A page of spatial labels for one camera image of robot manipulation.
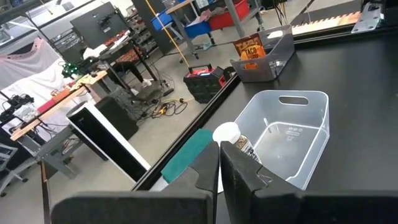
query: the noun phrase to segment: red bin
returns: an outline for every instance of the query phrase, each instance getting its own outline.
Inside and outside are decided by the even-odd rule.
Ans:
[[[236,13],[238,13],[239,20],[243,20],[249,13],[250,8],[247,0],[235,4]],[[210,27],[212,30],[218,30],[224,27],[234,25],[231,14],[229,11],[224,12],[221,15],[213,16],[209,19]]]

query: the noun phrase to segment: clear plastic bin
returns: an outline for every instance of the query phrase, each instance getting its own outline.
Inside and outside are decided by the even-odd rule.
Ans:
[[[329,98],[320,91],[258,93],[235,121],[262,165],[305,190],[329,140]]]

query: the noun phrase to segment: monitor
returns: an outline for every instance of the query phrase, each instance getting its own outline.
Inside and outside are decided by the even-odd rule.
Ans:
[[[75,18],[70,23],[91,49],[128,29],[123,19],[115,14],[115,8],[110,2]]]

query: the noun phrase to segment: concrete floor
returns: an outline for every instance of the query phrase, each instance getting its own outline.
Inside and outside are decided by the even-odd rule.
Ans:
[[[288,20],[291,21],[307,5],[309,0],[291,0],[287,3],[286,11]],[[349,0],[315,0],[308,8],[309,11],[321,9],[347,2]],[[262,15],[266,29],[279,25],[274,11]],[[248,21],[244,30],[246,35],[252,34],[257,29],[257,21]],[[212,32],[217,44],[222,44],[238,39],[238,34],[234,27],[225,28]],[[194,40],[194,44],[207,41],[207,36],[200,36]],[[238,59],[235,48],[231,44],[212,47],[204,52],[199,52],[199,60],[188,56],[190,65],[203,65],[211,63],[213,66],[228,67],[230,59]],[[151,60],[160,58],[160,52],[151,56]],[[155,66],[158,70],[170,75],[175,83],[175,92],[168,98],[191,99],[192,95],[182,81],[182,77],[187,73],[185,64],[178,62],[179,55],[171,55],[160,58]],[[150,78],[142,65],[139,70],[143,71],[145,78]],[[201,105],[196,101],[190,101],[186,110],[176,116],[162,117],[158,119],[147,119],[141,124],[140,130],[129,142],[131,145],[153,165],[164,151],[172,144],[174,139],[189,125],[206,105]],[[55,174],[49,180],[50,200],[52,206],[59,201],[82,191],[127,191],[134,185],[117,167],[112,163],[103,162],[86,146],[82,146],[75,154],[72,162],[80,169],[80,174],[74,180],[69,180],[60,173]],[[2,224],[43,224],[42,211],[42,191],[40,183],[40,170],[38,166],[29,169],[24,174],[29,181],[25,184],[20,182],[13,183],[8,189],[8,195],[0,198],[0,223]]]

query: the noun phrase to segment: green cloth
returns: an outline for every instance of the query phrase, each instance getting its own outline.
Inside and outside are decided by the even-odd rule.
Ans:
[[[162,175],[167,183],[173,182],[195,160],[213,140],[213,132],[199,129],[163,168]]]

